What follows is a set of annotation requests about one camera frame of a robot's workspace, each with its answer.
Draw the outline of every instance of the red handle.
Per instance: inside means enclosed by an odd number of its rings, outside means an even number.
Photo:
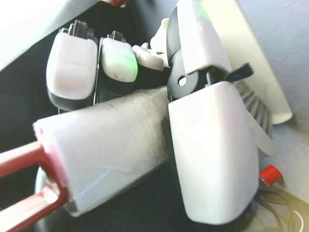
[[[0,211],[0,231],[19,231],[54,211],[68,200],[66,186],[60,181],[53,163],[38,142],[0,154],[0,178],[38,164],[53,183],[22,201]]]

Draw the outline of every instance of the screw hole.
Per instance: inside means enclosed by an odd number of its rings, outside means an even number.
[[[185,83],[187,82],[187,78],[185,76],[181,76],[179,79],[178,79],[178,84],[180,86],[184,86]]]

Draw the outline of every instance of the clear plastic wrap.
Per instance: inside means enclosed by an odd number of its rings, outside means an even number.
[[[34,123],[38,141],[60,160],[72,215],[107,201],[168,158],[161,126],[167,103],[165,87],[140,90]]]

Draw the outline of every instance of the gray surface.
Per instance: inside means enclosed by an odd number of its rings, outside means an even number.
[[[274,128],[279,155],[261,162],[283,174],[279,185],[309,203],[309,1],[239,0],[294,113]]]

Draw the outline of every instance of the red cap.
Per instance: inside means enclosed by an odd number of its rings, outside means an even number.
[[[271,186],[273,183],[275,183],[281,178],[281,172],[272,165],[269,165],[265,169],[260,171],[260,180],[263,181],[267,186]]]

